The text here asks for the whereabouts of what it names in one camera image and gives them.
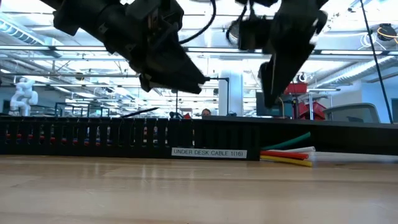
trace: ceiling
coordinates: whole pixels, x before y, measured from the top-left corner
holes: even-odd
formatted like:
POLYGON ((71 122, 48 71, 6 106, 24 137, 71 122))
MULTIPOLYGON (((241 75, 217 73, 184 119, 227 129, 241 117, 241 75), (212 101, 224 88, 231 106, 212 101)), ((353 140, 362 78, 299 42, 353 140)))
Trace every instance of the ceiling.
MULTIPOLYGON (((396 2, 394 0, 364 0, 366 3, 369 25, 376 30, 379 24, 391 23, 394 28, 398 26, 398 17, 394 12, 396 2)), ((185 11, 183 18, 183 29, 179 32, 181 39, 187 38, 201 29, 211 16, 211 6, 208 3, 194 2, 191 0, 178 0, 178 3, 185 11)), ((259 15, 273 16, 278 10, 279 5, 275 4, 271 8, 255 5, 256 13, 259 15)), ((241 13, 242 6, 233 3, 232 0, 217 1, 217 16, 212 26, 201 36, 187 43, 185 46, 192 50, 189 54, 197 67, 211 77, 217 77, 225 69, 239 70, 243 73, 244 80, 244 110, 249 113, 255 108, 255 92, 259 88, 259 80, 256 73, 262 62, 269 58, 261 54, 247 54, 242 52, 232 52, 225 48, 232 49, 225 40, 225 28, 231 21, 235 20, 241 13)), ((364 45, 364 35, 366 27, 358 0, 330 0, 323 10, 329 15, 329 21, 325 32, 319 36, 317 49, 322 50, 369 50, 368 45, 364 45)), ((14 26, 24 30, 26 34, 38 38, 44 45, 71 45, 71 46, 102 46, 103 44, 79 30, 76 36, 72 37, 52 26, 53 9, 39 0, 3 0, 0 7, 0 21, 7 20, 14 26)), ((10 36, 5 32, 0 32, 0 44, 2 45, 26 45, 25 42, 10 36)), ((376 50, 398 50, 394 40, 388 42, 375 42, 376 50)), ((102 85, 129 85, 129 88, 113 88, 110 94, 100 87, 62 87, 69 98, 80 100, 80 95, 72 92, 91 93, 98 97, 107 99, 125 100, 115 104, 102 101, 102 105, 112 105, 117 108, 117 112, 127 113, 138 108, 160 107, 154 114, 156 116, 166 116, 169 111, 175 109, 176 94, 170 90, 158 89, 149 93, 139 88, 139 80, 131 77, 136 73, 129 68, 128 63, 120 56, 110 55, 107 52, 93 52, 88 50, 68 50, 57 51, 61 57, 55 59, 53 55, 43 55, 34 50, 7 50, 3 53, 16 55, 10 58, 9 55, 2 54, 0 50, 0 66, 7 71, 23 73, 48 73, 53 68, 57 71, 57 76, 52 77, 51 83, 60 84, 102 84, 102 85), (70 77, 70 75, 80 73, 86 76, 84 80, 70 77)), ((312 87, 317 87, 317 83, 328 80, 339 70, 366 63, 372 60, 371 55, 321 55, 311 56, 305 62, 300 73, 306 74, 307 81, 312 87)), ((178 94, 178 107, 192 109, 193 113, 199 113, 203 108, 209 108, 216 113, 218 108, 218 96, 214 94, 214 89, 218 87, 217 81, 205 84, 203 91, 199 95, 188 93, 178 94)))

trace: table surface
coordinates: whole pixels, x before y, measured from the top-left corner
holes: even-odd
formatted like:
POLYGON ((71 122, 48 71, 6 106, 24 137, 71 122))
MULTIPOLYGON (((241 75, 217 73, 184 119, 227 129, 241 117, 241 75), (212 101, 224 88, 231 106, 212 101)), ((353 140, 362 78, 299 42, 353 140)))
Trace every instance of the table surface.
POLYGON ((0 223, 397 223, 398 157, 313 159, 1 156, 0 223))

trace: humanoid robot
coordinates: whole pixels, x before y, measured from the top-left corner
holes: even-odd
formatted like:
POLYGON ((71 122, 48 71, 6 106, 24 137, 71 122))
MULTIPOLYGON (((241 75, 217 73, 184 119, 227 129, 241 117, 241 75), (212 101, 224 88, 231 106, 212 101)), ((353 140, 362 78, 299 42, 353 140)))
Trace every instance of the humanoid robot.
POLYGON ((16 92, 10 102, 10 115, 30 115, 30 106, 36 105, 39 100, 37 92, 32 89, 34 83, 34 80, 27 80, 26 78, 21 78, 19 83, 16 83, 16 92), (22 114, 19 114, 19 108, 22 109, 22 114))

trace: red box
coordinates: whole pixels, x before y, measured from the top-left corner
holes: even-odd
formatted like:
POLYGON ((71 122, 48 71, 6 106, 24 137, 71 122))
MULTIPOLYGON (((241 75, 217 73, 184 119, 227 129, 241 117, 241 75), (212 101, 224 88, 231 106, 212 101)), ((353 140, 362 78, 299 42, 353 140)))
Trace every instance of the red box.
POLYGON ((306 83, 291 83, 287 86, 284 94, 306 94, 307 84, 306 83))

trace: wooden table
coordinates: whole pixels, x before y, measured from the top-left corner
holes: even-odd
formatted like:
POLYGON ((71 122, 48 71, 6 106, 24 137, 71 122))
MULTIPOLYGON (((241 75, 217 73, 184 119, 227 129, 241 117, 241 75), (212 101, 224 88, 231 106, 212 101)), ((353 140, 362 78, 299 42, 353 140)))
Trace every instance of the wooden table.
POLYGON ((0 223, 397 223, 397 157, 316 160, 2 156, 0 223))

